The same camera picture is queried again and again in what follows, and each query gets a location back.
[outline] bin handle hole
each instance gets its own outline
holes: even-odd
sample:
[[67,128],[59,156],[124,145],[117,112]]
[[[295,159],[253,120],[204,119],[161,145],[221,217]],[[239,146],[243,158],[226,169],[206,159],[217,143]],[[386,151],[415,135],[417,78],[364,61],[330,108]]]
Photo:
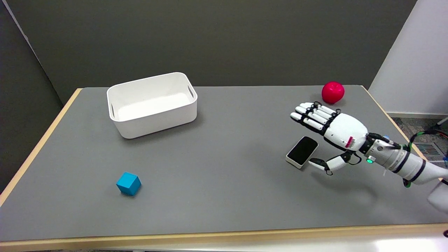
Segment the bin handle hole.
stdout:
[[193,92],[191,91],[190,87],[189,87],[189,86],[187,86],[187,88],[188,88],[188,91],[189,91],[189,92],[190,92],[190,94],[191,94],[191,97],[194,97],[194,95],[193,95]]
[[111,104],[111,111],[112,111],[112,116],[115,118],[115,113],[113,112],[113,106]]

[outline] white robotic hand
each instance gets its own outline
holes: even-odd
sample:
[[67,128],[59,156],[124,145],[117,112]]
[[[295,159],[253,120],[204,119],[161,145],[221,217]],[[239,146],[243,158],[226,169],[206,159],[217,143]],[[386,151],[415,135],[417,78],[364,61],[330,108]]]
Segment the white robotic hand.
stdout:
[[448,213],[448,169],[438,167],[410,152],[406,145],[394,143],[382,135],[369,133],[354,117],[332,110],[319,102],[302,103],[290,117],[313,132],[319,133],[334,147],[344,151],[327,161],[311,158],[309,163],[332,175],[349,162],[351,155],[361,152],[368,162],[383,166],[400,175],[405,187],[411,183],[425,184],[443,178],[428,197],[428,201],[439,211]]
[[319,133],[334,147],[344,151],[339,156],[327,161],[311,158],[309,163],[314,167],[332,175],[333,171],[344,167],[366,141],[367,128],[357,119],[341,113],[340,109],[332,110],[319,102],[302,103],[291,113],[291,118],[306,128]]

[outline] gray table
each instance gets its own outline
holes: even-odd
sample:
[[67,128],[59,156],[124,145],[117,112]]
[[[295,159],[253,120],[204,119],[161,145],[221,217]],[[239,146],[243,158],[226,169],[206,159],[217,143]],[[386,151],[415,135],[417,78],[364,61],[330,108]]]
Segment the gray table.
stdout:
[[[326,176],[284,160],[304,135],[319,142],[314,157],[340,153],[289,118],[301,102],[321,100],[321,88],[197,87],[195,121],[131,140],[108,118],[107,88],[84,88],[26,172],[21,168],[23,175],[2,195],[0,247],[24,250],[29,247],[20,246],[27,241],[55,249],[63,239],[77,247],[98,246],[76,238],[123,236],[122,243],[102,244],[121,246],[137,235],[180,234],[169,236],[175,239],[446,222],[426,201],[436,181],[404,188],[400,177],[390,172],[383,177],[376,164],[362,162]],[[363,87],[345,88],[337,107],[370,132],[405,142]],[[115,185],[125,171],[142,182],[135,197],[122,195]],[[42,245],[43,239],[59,242]]]

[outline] blue block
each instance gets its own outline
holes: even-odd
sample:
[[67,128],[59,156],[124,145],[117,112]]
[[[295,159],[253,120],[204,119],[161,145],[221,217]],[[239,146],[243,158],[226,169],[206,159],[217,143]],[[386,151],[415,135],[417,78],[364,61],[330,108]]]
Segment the blue block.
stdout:
[[122,193],[131,196],[134,196],[137,193],[141,185],[142,183],[140,183],[138,176],[129,172],[123,173],[116,183],[116,186],[118,186]]

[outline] black phone screen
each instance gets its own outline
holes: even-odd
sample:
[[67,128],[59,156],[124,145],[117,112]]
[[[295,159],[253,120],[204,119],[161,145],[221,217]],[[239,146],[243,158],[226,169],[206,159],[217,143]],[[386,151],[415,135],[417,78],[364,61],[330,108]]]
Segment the black phone screen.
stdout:
[[288,157],[299,165],[303,165],[316,148],[317,142],[304,136],[288,153]]

